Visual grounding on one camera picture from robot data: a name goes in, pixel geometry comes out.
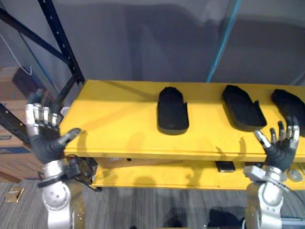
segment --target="black glove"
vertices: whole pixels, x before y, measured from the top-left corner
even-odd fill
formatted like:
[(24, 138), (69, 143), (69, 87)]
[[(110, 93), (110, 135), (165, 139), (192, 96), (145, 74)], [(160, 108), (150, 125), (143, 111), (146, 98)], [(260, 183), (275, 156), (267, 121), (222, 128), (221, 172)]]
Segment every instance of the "black glove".
[(284, 131), (283, 122), (278, 122), (279, 125), (279, 140), (276, 140), (274, 128), (270, 129), (271, 143), (262, 134), (255, 130), (254, 134), (258, 141), (262, 144), (265, 153), (267, 154), (265, 165), (279, 168), (285, 172), (292, 164), (296, 149), (299, 142), (300, 128), (296, 118), (292, 120), (290, 117), (286, 119), (287, 130)]
[(43, 164), (64, 158), (66, 145), (73, 140), (81, 130), (74, 128), (60, 137), (58, 125), (61, 121), (59, 107), (51, 112), (48, 107), (41, 107), (43, 91), (31, 94), (25, 108), (26, 125), (32, 150)]

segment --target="metal shelving post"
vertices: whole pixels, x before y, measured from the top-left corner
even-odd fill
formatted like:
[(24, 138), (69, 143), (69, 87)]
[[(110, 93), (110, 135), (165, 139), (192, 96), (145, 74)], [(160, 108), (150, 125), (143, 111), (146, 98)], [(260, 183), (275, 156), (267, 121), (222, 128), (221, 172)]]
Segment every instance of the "metal shelving post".
[[(52, 0), (38, 0), (38, 2), (61, 52), (57, 51), (44, 39), (42, 39), (40, 36), (31, 31), (29, 28), (27, 28), (25, 25), (23, 25), (21, 22), (16, 20), (4, 9), (1, 8), (0, 19), (68, 65), (72, 76), (55, 99), (55, 104), (61, 104), (69, 93), (72, 86), (74, 85), (74, 83), (77, 83), (78, 85), (84, 84), (85, 79), (73, 54), (72, 48), (61, 25), (60, 19), (57, 15)], [(19, 138), (21, 141), (23, 141), (26, 145), (30, 145), (25, 124), (20, 121), (16, 116), (14, 116), (2, 104), (0, 104), (0, 124), (12, 134), (14, 134), (17, 138)]]

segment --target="yellow table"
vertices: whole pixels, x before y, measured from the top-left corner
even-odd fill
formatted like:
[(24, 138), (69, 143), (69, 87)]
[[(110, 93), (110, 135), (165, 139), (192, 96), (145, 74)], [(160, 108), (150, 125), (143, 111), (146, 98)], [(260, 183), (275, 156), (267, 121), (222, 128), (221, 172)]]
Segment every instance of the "yellow table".
[[(195, 189), (241, 189), (245, 190), (250, 179), (244, 176), (244, 163), (234, 162), (232, 173), (219, 173), (214, 161), (183, 161), (157, 166), (138, 166), (105, 169), (99, 167), (93, 187), (166, 187)], [(300, 171), (293, 164), (292, 168)], [(287, 179), (291, 189), (305, 189), (305, 174), (302, 182)]]
[[(253, 133), (234, 129), (224, 112), (224, 83), (153, 83), (88, 80), (61, 124), (61, 132), (79, 127), (84, 133), (65, 153), (90, 157), (157, 158), (177, 160), (264, 161)], [(188, 103), (190, 127), (182, 135), (157, 130), (156, 107), (160, 91), (176, 87)], [(285, 89), (305, 101), (303, 87), (237, 84), (259, 100), (268, 122), (263, 132), (284, 121), (270, 97)], [(295, 162), (305, 162), (305, 139), (300, 138)]]

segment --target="black phone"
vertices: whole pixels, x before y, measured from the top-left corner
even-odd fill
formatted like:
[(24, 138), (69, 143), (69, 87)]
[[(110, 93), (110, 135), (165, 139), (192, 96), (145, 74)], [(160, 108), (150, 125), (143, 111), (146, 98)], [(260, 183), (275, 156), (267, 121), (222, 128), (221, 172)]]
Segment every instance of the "black phone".
[(232, 161), (215, 161), (218, 172), (232, 173), (235, 171), (235, 166)]
[(264, 163), (263, 162), (245, 162), (245, 166), (257, 166), (259, 168), (262, 168)]

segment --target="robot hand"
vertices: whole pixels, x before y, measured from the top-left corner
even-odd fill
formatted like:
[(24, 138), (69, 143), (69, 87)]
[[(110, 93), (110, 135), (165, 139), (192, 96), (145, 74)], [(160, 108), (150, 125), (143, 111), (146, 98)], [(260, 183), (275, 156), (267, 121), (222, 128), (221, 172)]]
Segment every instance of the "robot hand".
[(74, 128), (60, 137), (58, 109), (51, 112), (50, 108), (41, 107), (42, 97), (40, 90), (30, 96), (26, 105), (26, 125), (32, 150), (44, 164), (45, 179), (38, 187), (42, 189), (42, 201), (48, 211), (48, 228), (83, 229), (82, 183), (67, 175), (69, 167), (63, 152), (81, 130)]
[(81, 130), (74, 128), (60, 137), (58, 125), (61, 121), (58, 107), (53, 112), (41, 107), (43, 91), (31, 94), (26, 105), (26, 125), (32, 150), (43, 164), (64, 158), (63, 150)]
[(258, 141), (262, 144), (266, 160), (265, 165), (276, 167), (282, 172), (285, 172), (292, 164), (296, 149), (298, 146), (300, 128), (296, 118), (291, 120), (290, 117), (286, 119), (287, 130), (284, 131), (283, 122), (278, 122), (279, 125), (279, 138), (276, 140), (276, 133), (274, 128), (270, 129), (271, 143), (268, 139), (258, 130), (254, 132)]
[(266, 153), (264, 169), (247, 166), (244, 173), (252, 183), (247, 187), (248, 205), (245, 212), (245, 224), (248, 229), (281, 229), (281, 207), (284, 202), (283, 190), (289, 190), (282, 184), (283, 173), (291, 166), (298, 146), (300, 129), (296, 118), (287, 118), (287, 130), (279, 122), (279, 140), (273, 128), (271, 143), (258, 130), (254, 132)]

